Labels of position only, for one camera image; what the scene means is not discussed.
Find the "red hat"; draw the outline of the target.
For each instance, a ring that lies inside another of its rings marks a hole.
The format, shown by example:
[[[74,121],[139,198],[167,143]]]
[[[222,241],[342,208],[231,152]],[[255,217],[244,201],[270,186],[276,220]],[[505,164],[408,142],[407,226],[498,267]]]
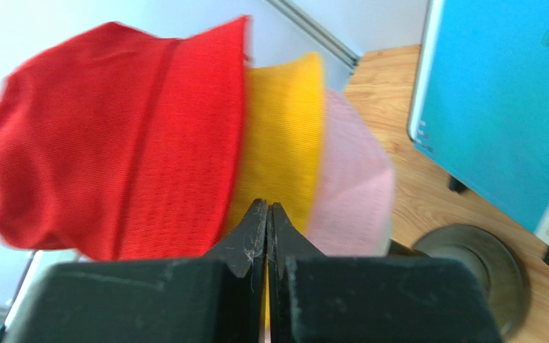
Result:
[[[96,261],[215,245],[242,142],[246,27],[165,39],[109,22],[8,75],[0,238]]]

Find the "yellow bucket hat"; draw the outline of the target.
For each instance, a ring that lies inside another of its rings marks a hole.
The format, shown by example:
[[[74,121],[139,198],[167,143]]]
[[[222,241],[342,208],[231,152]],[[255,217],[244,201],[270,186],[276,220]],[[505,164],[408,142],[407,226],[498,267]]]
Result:
[[[229,234],[255,199],[278,202],[305,232],[317,188],[325,129],[321,56],[311,52],[246,72],[246,114]]]

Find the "pink bucket hat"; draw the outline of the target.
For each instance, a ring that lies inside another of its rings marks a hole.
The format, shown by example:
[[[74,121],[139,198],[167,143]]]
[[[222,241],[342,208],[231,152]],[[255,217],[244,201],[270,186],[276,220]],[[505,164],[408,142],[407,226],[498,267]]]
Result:
[[[306,236],[328,256],[382,257],[390,248],[396,173],[339,92],[326,92],[325,142]]]

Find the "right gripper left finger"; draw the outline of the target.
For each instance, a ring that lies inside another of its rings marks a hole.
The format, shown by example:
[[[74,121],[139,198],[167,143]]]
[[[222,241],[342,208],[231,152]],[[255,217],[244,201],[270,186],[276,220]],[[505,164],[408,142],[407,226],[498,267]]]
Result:
[[[49,267],[6,342],[261,342],[267,202],[197,258]]]

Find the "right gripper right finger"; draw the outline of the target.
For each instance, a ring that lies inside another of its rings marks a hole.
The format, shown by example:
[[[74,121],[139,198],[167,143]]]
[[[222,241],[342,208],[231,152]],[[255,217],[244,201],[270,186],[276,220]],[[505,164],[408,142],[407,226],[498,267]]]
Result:
[[[482,287],[453,259],[328,257],[269,207],[273,342],[500,342]]]

